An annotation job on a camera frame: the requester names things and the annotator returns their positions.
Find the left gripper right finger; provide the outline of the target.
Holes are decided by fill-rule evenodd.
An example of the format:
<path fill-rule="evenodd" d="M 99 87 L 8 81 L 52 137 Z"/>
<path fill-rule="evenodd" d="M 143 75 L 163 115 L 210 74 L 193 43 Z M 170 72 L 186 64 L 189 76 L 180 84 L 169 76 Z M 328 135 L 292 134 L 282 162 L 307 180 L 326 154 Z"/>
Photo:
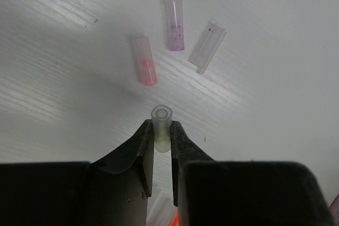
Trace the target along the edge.
<path fill-rule="evenodd" d="M 217 161 L 171 125 L 179 225 L 333 225 L 314 174 L 293 161 Z"/>

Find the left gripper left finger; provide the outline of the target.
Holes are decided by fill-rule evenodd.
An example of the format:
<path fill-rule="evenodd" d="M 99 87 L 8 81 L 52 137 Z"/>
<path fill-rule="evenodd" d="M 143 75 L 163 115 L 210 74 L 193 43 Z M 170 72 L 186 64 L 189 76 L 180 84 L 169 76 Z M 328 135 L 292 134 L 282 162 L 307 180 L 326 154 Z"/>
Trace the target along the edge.
<path fill-rule="evenodd" d="M 145 120 L 95 162 L 1 164 L 1 225 L 145 225 L 153 161 Z"/>

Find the clear yellowish pen cap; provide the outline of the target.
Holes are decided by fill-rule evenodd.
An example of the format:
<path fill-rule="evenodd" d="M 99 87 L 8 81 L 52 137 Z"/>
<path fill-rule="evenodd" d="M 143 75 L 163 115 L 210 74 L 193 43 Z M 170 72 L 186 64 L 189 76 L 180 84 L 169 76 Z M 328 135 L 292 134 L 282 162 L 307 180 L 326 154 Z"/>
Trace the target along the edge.
<path fill-rule="evenodd" d="M 154 146 L 157 152 L 166 153 L 171 148 L 170 128 L 173 111 L 165 106 L 158 105 L 151 112 L 154 129 Z"/>

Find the pink pen cap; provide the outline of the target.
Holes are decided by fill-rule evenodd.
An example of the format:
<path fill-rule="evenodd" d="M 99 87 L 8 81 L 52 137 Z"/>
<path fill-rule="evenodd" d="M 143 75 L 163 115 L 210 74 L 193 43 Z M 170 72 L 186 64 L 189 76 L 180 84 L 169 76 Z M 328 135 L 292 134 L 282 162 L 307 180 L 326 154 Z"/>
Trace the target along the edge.
<path fill-rule="evenodd" d="M 135 34 L 130 37 L 130 43 L 132 55 L 135 60 L 138 80 L 144 86 L 153 86 L 157 84 L 157 73 L 150 47 L 149 37 Z"/>

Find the purple pen cap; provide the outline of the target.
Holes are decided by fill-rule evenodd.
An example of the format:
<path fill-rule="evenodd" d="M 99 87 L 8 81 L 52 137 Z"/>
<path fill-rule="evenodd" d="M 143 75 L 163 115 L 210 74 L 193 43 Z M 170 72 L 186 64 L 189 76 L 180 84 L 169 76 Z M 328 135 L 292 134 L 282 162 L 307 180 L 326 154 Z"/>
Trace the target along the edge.
<path fill-rule="evenodd" d="M 168 49 L 170 51 L 182 51 L 185 49 L 182 0 L 167 0 L 165 10 Z"/>

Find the orange highlighter pen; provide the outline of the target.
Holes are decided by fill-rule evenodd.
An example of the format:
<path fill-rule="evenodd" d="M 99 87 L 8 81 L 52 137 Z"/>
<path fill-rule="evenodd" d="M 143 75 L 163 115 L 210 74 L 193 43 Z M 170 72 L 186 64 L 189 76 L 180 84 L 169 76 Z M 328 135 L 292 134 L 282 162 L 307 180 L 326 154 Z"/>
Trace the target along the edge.
<path fill-rule="evenodd" d="M 169 226 L 179 226 L 179 216 L 178 212 L 174 213 L 173 218 L 171 219 L 171 222 L 169 223 Z"/>

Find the clear orange pen cap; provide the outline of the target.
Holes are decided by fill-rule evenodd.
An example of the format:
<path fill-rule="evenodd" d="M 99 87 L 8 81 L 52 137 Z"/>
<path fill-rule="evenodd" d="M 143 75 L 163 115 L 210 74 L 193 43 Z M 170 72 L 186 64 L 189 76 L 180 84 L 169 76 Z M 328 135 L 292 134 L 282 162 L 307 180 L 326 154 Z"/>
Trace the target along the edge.
<path fill-rule="evenodd" d="M 146 225 L 169 225 L 177 207 L 162 191 L 159 183 L 153 182 L 151 197 L 148 198 Z"/>

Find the purple highlighter pen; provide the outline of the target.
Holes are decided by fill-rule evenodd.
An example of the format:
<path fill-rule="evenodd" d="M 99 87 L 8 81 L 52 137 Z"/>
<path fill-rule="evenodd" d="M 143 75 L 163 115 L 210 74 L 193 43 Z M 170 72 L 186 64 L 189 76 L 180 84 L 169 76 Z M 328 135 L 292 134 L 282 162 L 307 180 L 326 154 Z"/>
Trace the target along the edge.
<path fill-rule="evenodd" d="M 339 194 L 336 196 L 336 198 L 331 203 L 329 210 L 333 216 L 334 223 L 338 224 L 338 215 L 339 215 Z"/>

